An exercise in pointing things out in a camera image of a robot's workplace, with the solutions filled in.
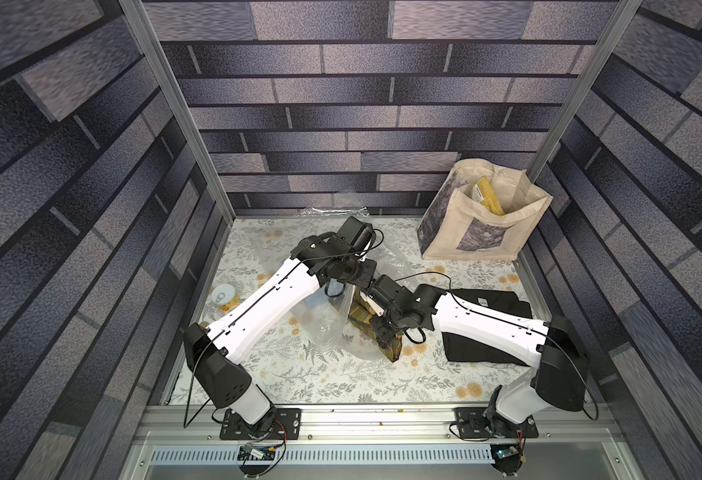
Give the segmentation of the yellow black plaid shirt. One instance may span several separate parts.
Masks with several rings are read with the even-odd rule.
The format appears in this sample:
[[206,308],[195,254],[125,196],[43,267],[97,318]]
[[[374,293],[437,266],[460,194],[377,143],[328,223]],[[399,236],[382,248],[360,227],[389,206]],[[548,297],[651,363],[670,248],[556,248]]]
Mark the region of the yellow black plaid shirt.
[[373,340],[381,353],[392,363],[400,358],[403,348],[400,331],[395,331],[387,321],[378,315],[365,301],[358,289],[354,290],[348,314],[350,323],[366,337]]

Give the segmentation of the clear plastic vacuum bag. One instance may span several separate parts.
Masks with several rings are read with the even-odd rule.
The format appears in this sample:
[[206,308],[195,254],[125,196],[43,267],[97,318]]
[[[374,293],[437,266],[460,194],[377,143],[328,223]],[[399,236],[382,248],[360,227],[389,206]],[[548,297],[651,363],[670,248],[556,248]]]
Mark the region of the clear plastic vacuum bag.
[[[335,232],[350,217],[371,220],[365,207],[309,207],[296,218],[274,220],[250,237],[255,254],[269,274],[281,266],[290,250],[310,235]],[[394,223],[373,225],[383,232],[376,235],[377,246],[367,254],[378,262],[378,271],[393,278],[415,272],[414,250],[402,244],[414,240],[414,221],[405,219]],[[372,338],[368,325],[370,311],[360,297],[359,289],[332,280],[290,310],[308,333],[312,344],[320,351],[343,350],[362,360],[393,358],[392,349],[380,349]]]

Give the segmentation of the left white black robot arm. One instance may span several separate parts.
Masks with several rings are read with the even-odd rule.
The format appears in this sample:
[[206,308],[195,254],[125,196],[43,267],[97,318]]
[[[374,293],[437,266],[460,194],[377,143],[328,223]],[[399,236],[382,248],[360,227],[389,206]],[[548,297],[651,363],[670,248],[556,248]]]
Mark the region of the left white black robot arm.
[[376,266],[366,256],[383,238],[371,224],[349,217],[336,232],[301,239],[241,305],[207,326],[193,324],[185,330],[192,382],[202,386],[216,408],[232,410],[256,435],[269,429],[275,407],[241,362],[289,310],[332,281],[368,286]]

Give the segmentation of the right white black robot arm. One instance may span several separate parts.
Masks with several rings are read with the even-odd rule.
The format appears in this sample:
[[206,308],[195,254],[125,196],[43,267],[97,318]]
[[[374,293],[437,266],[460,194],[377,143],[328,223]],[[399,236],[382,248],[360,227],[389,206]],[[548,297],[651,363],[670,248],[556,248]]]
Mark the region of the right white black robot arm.
[[499,350],[529,370],[493,391],[483,416],[495,436],[517,432],[548,407],[579,412],[587,391],[588,359],[569,320],[518,317],[420,284],[411,291],[387,275],[361,289],[376,312],[376,339],[387,343],[411,329],[449,333]]

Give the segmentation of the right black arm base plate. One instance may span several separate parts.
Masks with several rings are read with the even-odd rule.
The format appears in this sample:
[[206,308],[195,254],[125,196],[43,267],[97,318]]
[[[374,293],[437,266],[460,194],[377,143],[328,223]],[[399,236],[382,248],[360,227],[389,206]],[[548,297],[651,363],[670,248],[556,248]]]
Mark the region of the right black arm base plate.
[[458,407],[454,409],[457,435],[465,440],[509,439],[524,440],[539,437],[535,420],[529,417],[513,424],[498,414],[486,414],[485,407]]

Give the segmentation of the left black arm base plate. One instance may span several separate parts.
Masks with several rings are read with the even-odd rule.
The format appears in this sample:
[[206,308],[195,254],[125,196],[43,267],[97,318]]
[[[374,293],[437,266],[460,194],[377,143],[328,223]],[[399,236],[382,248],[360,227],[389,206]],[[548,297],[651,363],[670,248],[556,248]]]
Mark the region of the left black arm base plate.
[[248,424],[231,409],[220,421],[221,440],[255,441],[262,438],[297,440],[300,433],[302,410],[299,408],[271,408],[255,424]]

